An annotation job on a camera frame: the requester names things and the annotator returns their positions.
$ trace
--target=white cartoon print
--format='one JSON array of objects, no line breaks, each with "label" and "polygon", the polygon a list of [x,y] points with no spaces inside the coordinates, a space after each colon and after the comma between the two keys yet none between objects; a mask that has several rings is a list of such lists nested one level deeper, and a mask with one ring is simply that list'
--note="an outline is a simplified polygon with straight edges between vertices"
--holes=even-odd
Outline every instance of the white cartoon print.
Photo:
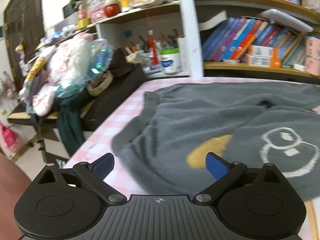
[{"label": "white cartoon print", "polygon": [[[283,146],[275,145],[271,141],[270,135],[272,133],[278,133],[278,134],[280,133],[279,134],[280,138],[283,139],[283,141],[282,141],[282,143],[284,144]],[[303,175],[310,173],[313,170],[314,166],[316,165],[316,163],[320,157],[320,151],[319,151],[318,146],[303,141],[302,138],[300,137],[300,135],[298,135],[293,129],[288,128],[288,127],[280,127],[280,128],[270,130],[262,135],[262,139],[267,142],[260,150],[260,157],[261,157],[263,163],[269,162],[268,154],[269,154],[269,150],[271,148],[277,149],[277,150],[282,150],[285,155],[291,157],[291,156],[294,156],[294,155],[297,155],[300,153],[300,151],[298,151],[296,149],[296,147],[300,144],[307,144],[307,145],[314,147],[315,153],[314,153],[313,157],[311,158],[311,160],[306,165],[304,165],[303,167],[301,167],[295,171],[283,172],[282,174],[286,178],[301,177]]]}]

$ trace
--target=pink checkered tablecloth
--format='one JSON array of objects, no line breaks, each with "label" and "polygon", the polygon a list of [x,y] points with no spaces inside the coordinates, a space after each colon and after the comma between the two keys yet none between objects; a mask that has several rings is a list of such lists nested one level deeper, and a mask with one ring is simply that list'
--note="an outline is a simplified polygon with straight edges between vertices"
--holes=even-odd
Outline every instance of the pink checkered tablecloth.
[{"label": "pink checkered tablecloth", "polygon": [[[228,77],[203,77],[158,79],[144,83],[131,96],[127,98],[104,122],[81,148],[69,160],[65,168],[71,168],[82,161],[92,163],[105,153],[111,152],[112,138],[135,116],[139,115],[143,108],[143,94],[145,91],[155,91],[177,83],[213,83],[213,82],[270,82],[266,79],[228,78]],[[147,194],[145,190],[132,178],[129,172],[122,166],[120,160],[115,157],[115,167],[104,180],[127,198],[131,194]],[[308,201],[307,218],[303,224],[299,236],[303,240],[319,240],[320,234],[320,198]]]}]

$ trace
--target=pink hanging object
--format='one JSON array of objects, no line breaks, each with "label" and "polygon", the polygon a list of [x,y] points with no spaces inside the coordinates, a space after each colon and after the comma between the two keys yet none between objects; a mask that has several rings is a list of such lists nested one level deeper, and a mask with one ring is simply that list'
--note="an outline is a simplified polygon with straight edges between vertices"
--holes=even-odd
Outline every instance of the pink hanging object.
[{"label": "pink hanging object", "polygon": [[7,148],[11,152],[16,152],[20,148],[21,140],[19,135],[12,131],[10,128],[6,127],[2,123],[0,123],[1,135],[7,146]]}]

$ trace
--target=dark brown door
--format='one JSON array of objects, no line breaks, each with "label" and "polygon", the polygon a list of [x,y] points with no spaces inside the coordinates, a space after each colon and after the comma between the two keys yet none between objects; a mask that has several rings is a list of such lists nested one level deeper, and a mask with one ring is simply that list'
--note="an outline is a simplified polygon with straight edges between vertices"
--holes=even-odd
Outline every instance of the dark brown door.
[{"label": "dark brown door", "polygon": [[43,29],[41,0],[10,0],[4,10],[4,31],[9,62],[18,90],[23,82],[20,56],[15,52],[22,37],[25,45],[25,62],[34,57],[35,48],[45,36]]}]

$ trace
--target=bare skin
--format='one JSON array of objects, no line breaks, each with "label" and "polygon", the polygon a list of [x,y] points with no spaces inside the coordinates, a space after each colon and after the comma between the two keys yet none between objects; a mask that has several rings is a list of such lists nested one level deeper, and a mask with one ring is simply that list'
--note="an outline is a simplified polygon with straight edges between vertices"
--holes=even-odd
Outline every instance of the bare skin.
[{"label": "bare skin", "polygon": [[30,182],[18,166],[0,154],[0,240],[18,240],[21,237],[13,208]]}]

